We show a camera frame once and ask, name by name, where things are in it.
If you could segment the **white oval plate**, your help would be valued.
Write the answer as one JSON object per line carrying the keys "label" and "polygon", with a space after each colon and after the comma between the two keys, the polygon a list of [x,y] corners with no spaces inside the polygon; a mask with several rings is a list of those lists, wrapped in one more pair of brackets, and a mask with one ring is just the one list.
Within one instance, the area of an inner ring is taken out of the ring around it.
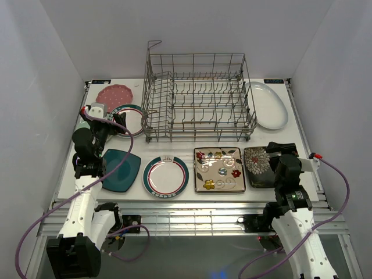
{"label": "white oval plate", "polygon": [[279,130],[287,125],[288,111],[273,89],[261,82],[251,81],[247,93],[250,114],[256,116],[259,126],[268,130]]}

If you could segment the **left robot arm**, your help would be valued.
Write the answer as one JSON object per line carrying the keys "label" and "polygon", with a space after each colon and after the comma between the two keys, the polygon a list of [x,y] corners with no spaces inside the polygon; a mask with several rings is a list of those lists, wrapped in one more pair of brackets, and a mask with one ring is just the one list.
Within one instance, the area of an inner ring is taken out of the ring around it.
{"label": "left robot arm", "polygon": [[97,206],[96,199],[108,175],[102,152],[111,135],[128,132],[126,114],[115,114],[113,122],[84,112],[81,116],[89,126],[79,128],[72,136],[74,197],[57,238],[50,239],[46,246],[56,278],[96,277],[106,235],[123,226],[117,205]]}

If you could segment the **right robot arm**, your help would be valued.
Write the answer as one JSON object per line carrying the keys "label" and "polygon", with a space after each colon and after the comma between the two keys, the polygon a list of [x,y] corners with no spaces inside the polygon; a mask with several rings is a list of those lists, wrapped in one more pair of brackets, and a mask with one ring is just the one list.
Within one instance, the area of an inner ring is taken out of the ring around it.
{"label": "right robot arm", "polygon": [[269,142],[265,150],[274,173],[276,200],[264,209],[264,227],[278,235],[294,278],[337,278],[314,227],[309,194],[301,185],[301,174],[317,171],[319,159],[300,158],[294,144]]}

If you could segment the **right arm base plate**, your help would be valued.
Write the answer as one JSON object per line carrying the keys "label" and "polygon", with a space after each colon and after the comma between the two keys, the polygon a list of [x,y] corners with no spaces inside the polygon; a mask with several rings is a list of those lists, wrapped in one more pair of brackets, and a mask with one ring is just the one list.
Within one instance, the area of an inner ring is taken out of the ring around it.
{"label": "right arm base plate", "polygon": [[245,214],[237,218],[237,224],[243,225],[245,233],[272,233],[271,225],[266,223],[263,214]]}

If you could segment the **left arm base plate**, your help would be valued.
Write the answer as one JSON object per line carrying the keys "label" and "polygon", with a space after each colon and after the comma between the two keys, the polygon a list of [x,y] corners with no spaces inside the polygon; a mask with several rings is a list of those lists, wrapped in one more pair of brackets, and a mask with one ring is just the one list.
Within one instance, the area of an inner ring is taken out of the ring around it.
{"label": "left arm base plate", "polygon": [[[141,224],[141,215],[121,215],[121,226],[116,227],[115,231],[124,228],[124,227],[129,227],[129,226],[134,226],[134,225],[140,225]],[[122,232],[122,234],[125,233],[131,233],[131,234],[138,234],[140,232],[140,228],[130,228],[129,230],[126,230]]]}

